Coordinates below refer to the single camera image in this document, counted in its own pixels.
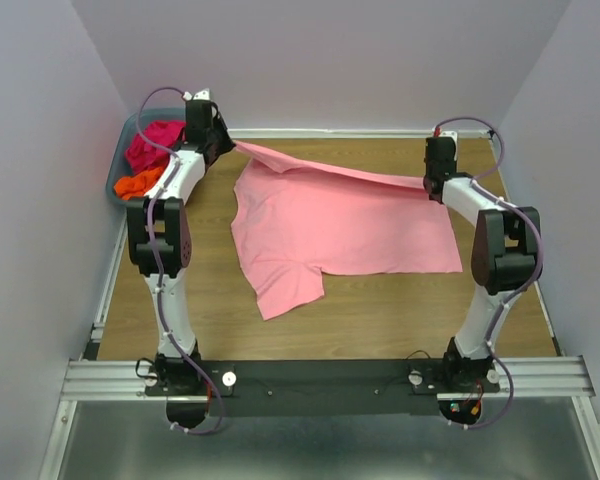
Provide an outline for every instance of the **wooden table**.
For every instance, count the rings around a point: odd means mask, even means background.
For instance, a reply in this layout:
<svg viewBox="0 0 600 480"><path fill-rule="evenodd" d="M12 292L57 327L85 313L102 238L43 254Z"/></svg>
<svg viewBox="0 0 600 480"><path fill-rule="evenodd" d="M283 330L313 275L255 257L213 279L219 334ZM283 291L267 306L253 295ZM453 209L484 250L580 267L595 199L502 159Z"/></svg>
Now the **wooden table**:
<svg viewBox="0 0 600 480"><path fill-rule="evenodd" d="M422 139L253 141L298 158L371 172L424 172ZM223 156L187 204L193 259L186 291L191 324L207 359L400 358L416 349L440 356L462 325L473 296L473 227L455 212L451 221L461 274L324 275L325 298L264 322L236 255L229 225L236 213L233 186L247 163ZM486 140L459 145L460 169L476 174L493 165ZM482 181L504 194L497 175ZM157 325L149 291L125 250L98 358L152 358ZM553 356L555 350L535 290L509 314L497 350L504 356Z"/></svg>

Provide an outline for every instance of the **white wall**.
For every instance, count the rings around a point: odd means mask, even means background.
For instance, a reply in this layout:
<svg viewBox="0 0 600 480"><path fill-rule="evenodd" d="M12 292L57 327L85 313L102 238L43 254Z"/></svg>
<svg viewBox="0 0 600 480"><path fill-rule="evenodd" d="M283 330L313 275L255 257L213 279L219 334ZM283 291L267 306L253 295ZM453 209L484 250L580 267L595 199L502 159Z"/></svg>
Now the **white wall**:
<svg viewBox="0 0 600 480"><path fill-rule="evenodd" d="M499 122L569 0L73 3L131 110L210 86L234 128L421 129Z"/></svg>
<svg viewBox="0 0 600 480"><path fill-rule="evenodd" d="M510 193L540 210L557 337L584 354L600 416L600 0L573 0L502 133Z"/></svg>
<svg viewBox="0 0 600 480"><path fill-rule="evenodd" d="M31 480L93 321L126 109L70 3L0 1L0 479Z"/></svg>

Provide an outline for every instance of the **gray basket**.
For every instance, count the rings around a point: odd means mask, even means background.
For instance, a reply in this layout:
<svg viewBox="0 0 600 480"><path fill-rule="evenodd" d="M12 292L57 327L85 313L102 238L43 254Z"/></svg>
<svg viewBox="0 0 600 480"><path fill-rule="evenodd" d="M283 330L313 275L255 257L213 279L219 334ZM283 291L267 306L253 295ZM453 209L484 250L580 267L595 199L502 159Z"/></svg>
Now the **gray basket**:
<svg viewBox="0 0 600 480"><path fill-rule="evenodd" d="M151 122L156 120L169 121L169 120L181 120L184 121L184 109L182 108L152 108L142 112L140 117L140 126L144 130ZM121 207L125 207L127 202L122 200L116 195L113 186L122 177L133 175L131 166L127 163L127 159L124 158L124 152L131 145L133 137L136 135L136 115L132 115L129 119L124 122L122 127L122 133L120 133L120 139L118 140L118 146L113 154L113 161L111 162L111 168L109 169L109 176L107 177L106 193L109 200Z"/></svg>

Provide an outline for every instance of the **red cloth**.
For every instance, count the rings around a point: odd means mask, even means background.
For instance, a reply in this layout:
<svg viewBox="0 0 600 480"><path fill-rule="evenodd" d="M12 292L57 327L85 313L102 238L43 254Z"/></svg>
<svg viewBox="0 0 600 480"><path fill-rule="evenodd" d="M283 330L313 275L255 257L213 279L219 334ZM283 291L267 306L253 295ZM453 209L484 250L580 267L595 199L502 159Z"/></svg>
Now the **red cloth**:
<svg viewBox="0 0 600 480"><path fill-rule="evenodd" d="M184 128L184 122L152 122L143 132L149 140L165 147L172 147L178 135ZM169 154L164 150L157 149L147 144L140 135L133 137L131 146L124 153L124 156L131 165L134 175L138 175L145 170L152 170L158 167L166 167L169 163Z"/></svg>

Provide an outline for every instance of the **pink shirt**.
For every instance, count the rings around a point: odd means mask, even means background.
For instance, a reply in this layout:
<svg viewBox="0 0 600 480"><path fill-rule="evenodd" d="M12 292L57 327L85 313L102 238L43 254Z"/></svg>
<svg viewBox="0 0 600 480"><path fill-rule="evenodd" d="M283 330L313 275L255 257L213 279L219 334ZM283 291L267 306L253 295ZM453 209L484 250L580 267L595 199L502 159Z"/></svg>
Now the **pink shirt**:
<svg viewBox="0 0 600 480"><path fill-rule="evenodd" d="M265 320L322 297L322 272L462 271L447 209L429 200L421 178L236 144L251 161L236 182L231 231Z"/></svg>

